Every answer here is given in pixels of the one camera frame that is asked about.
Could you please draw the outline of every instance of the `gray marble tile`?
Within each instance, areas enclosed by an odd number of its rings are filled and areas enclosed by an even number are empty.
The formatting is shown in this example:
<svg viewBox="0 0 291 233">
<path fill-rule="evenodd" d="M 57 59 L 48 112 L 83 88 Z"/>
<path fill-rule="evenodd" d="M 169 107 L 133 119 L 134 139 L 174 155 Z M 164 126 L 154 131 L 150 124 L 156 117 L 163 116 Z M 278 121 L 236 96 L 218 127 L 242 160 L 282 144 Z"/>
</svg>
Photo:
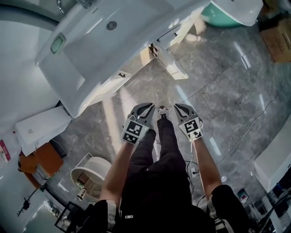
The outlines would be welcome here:
<svg viewBox="0 0 291 233">
<path fill-rule="evenodd" d="M 180 131 L 172 106 L 176 102 L 192 105 L 203 120 L 204 141 L 214 161 L 223 161 L 218 169 L 227 178 L 225 184 L 235 194 L 244 188 L 254 195 L 251 202 L 265 195 L 253 161 L 291 114 L 291 65 L 272 62 L 256 26 L 229 30 L 208 27 L 200 36 L 201 41 L 183 41 L 169 49 L 189 79 L 174 80 L 158 61 L 152 61 L 114 97 L 89 106 L 56 138 L 68 152 L 63 167 L 48 181 L 58 196 L 86 207 L 89 200 L 79 203 L 75 198 L 78 189 L 70 180 L 72 167 L 88 152 L 112 162 L 122 143 L 125 118 L 143 102 L 169 107 L 179 149 L 188 161 L 192 159 L 191 144 Z M 156 111 L 152 123 L 156 143 L 160 142 L 158 119 Z M 204 195 L 203 187 L 199 177 L 191 181 L 196 204 Z"/>
<path fill-rule="evenodd" d="M 117 91 L 112 98 L 114 108 L 116 109 L 128 98 L 134 95 L 141 88 L 146 86 L 151 80 L 159 76 L 165 68 L 158 62 L 157 59 L 152 60 L 149 64 L 138 71 L 124 86 Z"/>
</svg>

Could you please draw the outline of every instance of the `cardboard box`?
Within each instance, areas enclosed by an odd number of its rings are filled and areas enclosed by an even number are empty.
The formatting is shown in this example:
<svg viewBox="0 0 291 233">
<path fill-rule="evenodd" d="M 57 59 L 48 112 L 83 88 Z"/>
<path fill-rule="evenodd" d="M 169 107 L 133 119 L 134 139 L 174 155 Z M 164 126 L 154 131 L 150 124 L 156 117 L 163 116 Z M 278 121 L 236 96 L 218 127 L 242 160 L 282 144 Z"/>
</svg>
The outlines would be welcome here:
<svg viewBox="0 0 291 233">
<path fill-rule="evenodd" d="M 269 13 L 279 13 L 278 0 L 263 0 L 264 5 L 260 12 L 260 15 L 267 15 Z"/>
<path fill-rule="evenodd" d="M 291 61 L 291 18 L 260 32 L 275 62 Z"/>
</svg>

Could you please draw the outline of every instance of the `white sneaker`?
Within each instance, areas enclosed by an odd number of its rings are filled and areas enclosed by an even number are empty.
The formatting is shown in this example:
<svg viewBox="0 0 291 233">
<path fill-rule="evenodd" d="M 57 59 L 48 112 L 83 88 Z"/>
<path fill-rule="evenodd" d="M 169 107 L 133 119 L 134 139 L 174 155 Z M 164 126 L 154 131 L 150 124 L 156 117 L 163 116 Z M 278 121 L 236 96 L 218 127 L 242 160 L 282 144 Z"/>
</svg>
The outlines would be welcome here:
<svg viewBox="0 0 291 233">
<path fill-rule="evenodd" d="M 165 106 L 160 106 L 159 107 L 159 115 L 161 119 L 168 119 L 169 118 L 169 111 Z"/>
</svg>

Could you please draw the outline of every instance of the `sticker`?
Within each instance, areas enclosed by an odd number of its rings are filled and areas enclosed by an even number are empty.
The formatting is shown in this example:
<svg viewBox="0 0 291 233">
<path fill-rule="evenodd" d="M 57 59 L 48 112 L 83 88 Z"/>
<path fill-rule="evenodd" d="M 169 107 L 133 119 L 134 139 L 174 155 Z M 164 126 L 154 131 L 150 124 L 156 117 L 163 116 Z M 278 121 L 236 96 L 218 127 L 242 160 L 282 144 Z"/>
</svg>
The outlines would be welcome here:
<svg viewBox="0 0 291 233">
<path fill-rule="evenodd" d="M 185 125 L 185 129 L 186 129 L 187 133 L 191 133 L 194 130 L 198 129 L 198 126 L 197 126 L 197 123 L 196 123 L 196 119 L 194 119 L 194 120 L 192 120 L 190 122 L 187 122 L 184 125 Z"/>
<path fill-rule="evenodd" d="M 126 129 L 129 133 L 139 136 L 142 129 L 142 125 L 139 125 L 133 121 L 131 121 Z"/>
<path fill-rule="evenodd" d="M 202 137 L 201 130 L 197 130 L 191 134 L 188 134 L 188 137 L 191 141 L 193 141 L 194 139 Z"/>
<path fill-rule="evenodd" d="M 137 142 L 137 137 L 132 136 L 128 133 L 124 133 L 123 140 L 135 144 Z"/>
<path fill-rule="evenodd" d="M 11 156 L 3 140 L 0 140 L 0 154 L 2 155 L 5 162 L 8 162 L 11 159 Z"/>
</svg>

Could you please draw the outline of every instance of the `white sink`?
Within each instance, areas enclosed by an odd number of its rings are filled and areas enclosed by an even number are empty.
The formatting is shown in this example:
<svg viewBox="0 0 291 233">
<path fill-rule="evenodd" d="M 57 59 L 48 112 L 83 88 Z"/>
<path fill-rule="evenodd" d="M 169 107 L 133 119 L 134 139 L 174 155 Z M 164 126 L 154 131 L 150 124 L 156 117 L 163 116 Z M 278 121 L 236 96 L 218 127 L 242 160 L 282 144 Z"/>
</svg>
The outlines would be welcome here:
<svg viewBox="0 0 291 233">
<path fill-rule="evenodd" d="M 78 117 L 96 96 L 116 91 L 131 77 L 120 74 L 124 64 L 171 29 L 198 16 L 209 3 L 100 0 L 86 10 L 76 4 L 43 46 L 36 64 L 70 115 Z M 111 21 L 117 26 L 108 30 Z M 60 33 L 66 41 L 53 54 L 50 47 Z"/>
</svg>

